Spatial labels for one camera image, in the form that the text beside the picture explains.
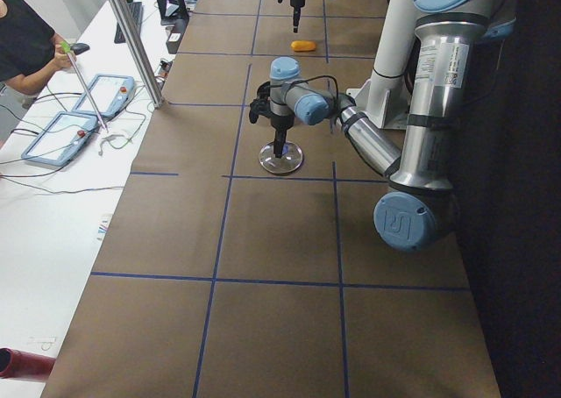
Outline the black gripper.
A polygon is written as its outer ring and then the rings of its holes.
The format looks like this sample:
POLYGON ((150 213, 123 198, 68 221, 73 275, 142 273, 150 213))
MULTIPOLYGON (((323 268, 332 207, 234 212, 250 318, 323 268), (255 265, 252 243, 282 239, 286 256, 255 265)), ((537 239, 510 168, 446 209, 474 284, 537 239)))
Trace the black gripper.
POLYGON ((290 0, 293 8, 293 33, 298 33, 302 8, 305 6, 305 0, 290 0))
POLYGON ((284 154, 287 133, 293 127, 293 115, 276 115, 270 118, 271 126, 275 129, 275 139, 273 141, 273 154, 275 158, 281 158, 284 154))

